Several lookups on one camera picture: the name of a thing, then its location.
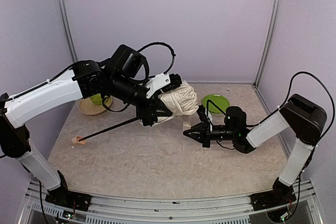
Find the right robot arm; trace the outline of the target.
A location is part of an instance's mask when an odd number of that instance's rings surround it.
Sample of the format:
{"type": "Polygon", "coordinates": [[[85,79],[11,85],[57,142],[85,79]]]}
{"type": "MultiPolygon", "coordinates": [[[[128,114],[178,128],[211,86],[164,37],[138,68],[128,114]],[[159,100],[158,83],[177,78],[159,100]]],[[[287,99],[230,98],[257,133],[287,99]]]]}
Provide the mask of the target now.
{"type": "Polygon", "coordinates": [[[296,200],[293,184],[308,164],[327,121],[326,111],[322,107],[294,94],[254,128],[247,125],[247,115],[238,106],[226,109],[223,125],[214,125],[203,106],[199,106],[197,114],[200,123],[183,134],[205,148],[209,148],[212,141],[231,141],[235,150],[248,154],[282,131],[292,129],[296,142],[272,189],[252,194],[250,198],[255,211],[296,200]]]}

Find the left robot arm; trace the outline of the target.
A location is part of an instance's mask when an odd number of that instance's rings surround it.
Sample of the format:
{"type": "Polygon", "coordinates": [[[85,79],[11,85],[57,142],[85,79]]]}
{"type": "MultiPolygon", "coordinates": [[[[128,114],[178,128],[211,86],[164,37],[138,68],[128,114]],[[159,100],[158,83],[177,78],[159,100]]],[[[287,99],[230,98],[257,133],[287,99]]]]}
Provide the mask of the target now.
{"type": "Polygon", "coordinates": [[[172,115],[159,94],[180,82],[178,75],[167,71],[150,76],[146,57],[140,50],[126,45],[119,46],[104,61],[75,62],[55,77],[20,94],[1,95],[1,149],[47,189],[47,202],[87,211],[91,196],[68,189],[63,174],[52,168],[33,145],[26,123],[65,103],[99,94],[135,106],[135,119],[152,125],[159,117],[172,115]]]}

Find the beige folding umbrella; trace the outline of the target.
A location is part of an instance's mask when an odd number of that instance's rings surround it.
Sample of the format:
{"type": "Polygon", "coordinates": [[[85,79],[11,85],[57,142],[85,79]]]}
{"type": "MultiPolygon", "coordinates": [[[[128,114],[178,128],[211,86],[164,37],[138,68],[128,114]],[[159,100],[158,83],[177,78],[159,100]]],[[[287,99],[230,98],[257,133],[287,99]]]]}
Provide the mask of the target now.
{"type": "Polygon", "coordinates": [[[75,136],[71,139],[71,141],[75,145],[83,145],[86,144],[86,140],[89,138],[117,129],[135,121],[139,121],[143,126],[157,126],[176,117],[182,117],[183,129],[186,130],[191,128],[190,120],[188,117],[195,114],[199,108],[197,94],[191,85],[189,85],[186,81],[182,81],[182,84],[179,87],[171,91],[159,94],[159,101],[161,101],[163,105],[165,105],[165,107],[172,112],[171,115],[155,115],[152,118],[146,118],[144,112],[137,111],[137,115],[134,118],[110,126],[85,137],[75,136]]]}

